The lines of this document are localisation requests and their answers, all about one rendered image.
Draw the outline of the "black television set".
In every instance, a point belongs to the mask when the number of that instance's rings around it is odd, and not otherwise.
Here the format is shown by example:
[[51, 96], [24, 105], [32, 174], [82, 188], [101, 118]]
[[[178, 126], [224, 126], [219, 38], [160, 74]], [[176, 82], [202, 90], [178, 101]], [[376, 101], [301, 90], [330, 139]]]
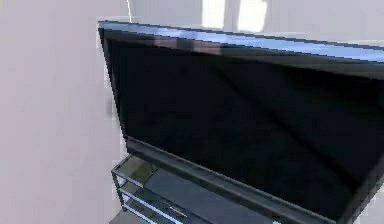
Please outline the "black television set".
[[210, 224], [354, 224], [384, 183], [384, 47], [98, 25], [144, 187]]

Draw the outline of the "dark grey television stand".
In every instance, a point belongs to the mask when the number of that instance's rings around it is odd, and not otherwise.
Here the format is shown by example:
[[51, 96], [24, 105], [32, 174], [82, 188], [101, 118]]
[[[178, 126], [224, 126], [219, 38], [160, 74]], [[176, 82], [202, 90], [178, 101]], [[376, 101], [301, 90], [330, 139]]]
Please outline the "dark grey television stand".
[[280, 224], [133, 155], [112, 177], [122, 208], [148, 224]]

